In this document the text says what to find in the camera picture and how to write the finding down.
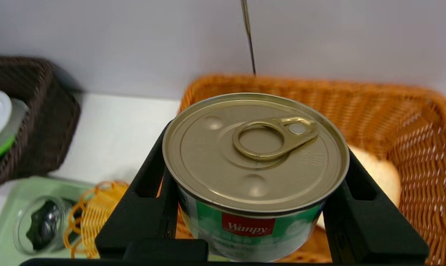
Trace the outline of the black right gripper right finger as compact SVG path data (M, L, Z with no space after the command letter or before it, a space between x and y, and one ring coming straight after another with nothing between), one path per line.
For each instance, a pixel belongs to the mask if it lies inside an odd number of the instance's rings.
M334 265L424 265L429 246L352 152L323 208Z

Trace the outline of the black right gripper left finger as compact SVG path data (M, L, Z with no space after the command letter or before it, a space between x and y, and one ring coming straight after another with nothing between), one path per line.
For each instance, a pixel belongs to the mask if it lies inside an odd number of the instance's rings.
M174 239L178 219L177 184L163 157L164 132L118 205L95 238L100 258L121 259L142 239Z

